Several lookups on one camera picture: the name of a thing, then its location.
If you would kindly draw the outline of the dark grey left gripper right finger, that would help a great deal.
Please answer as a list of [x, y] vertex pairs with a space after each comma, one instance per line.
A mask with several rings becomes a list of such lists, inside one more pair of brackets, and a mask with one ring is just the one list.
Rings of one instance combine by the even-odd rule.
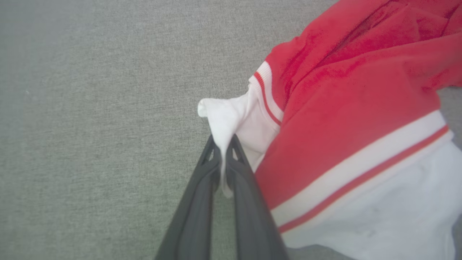
[[237, 260], [290, 260], [237, 135], [226, 151], [225, 172], [235, 203]]

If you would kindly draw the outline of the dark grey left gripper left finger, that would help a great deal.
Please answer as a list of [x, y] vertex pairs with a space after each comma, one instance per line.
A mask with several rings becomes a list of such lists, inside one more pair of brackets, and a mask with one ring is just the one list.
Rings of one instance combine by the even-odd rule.
[[190, 177], [155, 260], [210, 260], [213, 196], [221, 151], [210, 136]]

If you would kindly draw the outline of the red and white shirt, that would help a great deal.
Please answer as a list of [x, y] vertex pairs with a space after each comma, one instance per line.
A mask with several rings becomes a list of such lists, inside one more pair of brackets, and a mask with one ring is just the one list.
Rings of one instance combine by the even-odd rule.
[[238, 136], [287, 247], [456, 260], [445, 87], [462, 87], [462, 0], [338, 0], [198, 115], [222, 153]]

